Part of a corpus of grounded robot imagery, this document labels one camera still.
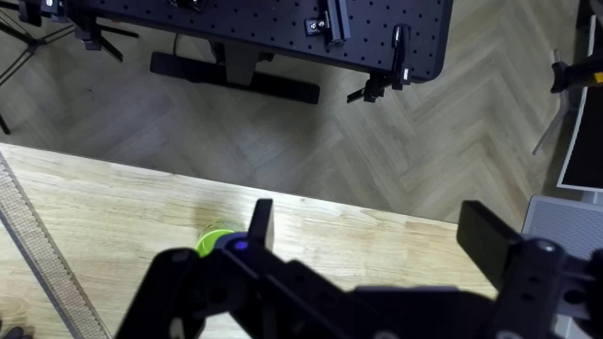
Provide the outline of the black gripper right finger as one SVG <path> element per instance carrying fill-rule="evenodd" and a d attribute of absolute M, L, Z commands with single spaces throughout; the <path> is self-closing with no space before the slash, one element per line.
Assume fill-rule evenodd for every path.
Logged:
<path fill-rule="evenodd" d="M 492 286 L 500 288 L 509 252 L 522 241 L 522 235 L 484 203 L 466 200 L 460 209 L 456 241 Z"/>

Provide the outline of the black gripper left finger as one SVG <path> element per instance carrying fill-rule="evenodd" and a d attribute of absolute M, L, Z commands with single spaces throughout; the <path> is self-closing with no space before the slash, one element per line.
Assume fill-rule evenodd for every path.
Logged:
<path fill-rule="evenodd" d="M 262 198 L 256 202 L 249 232 L 247 232 L 247 245 L 256 251 L 256 249 L 273 249 L 273 202 L 268 198 Z"/>

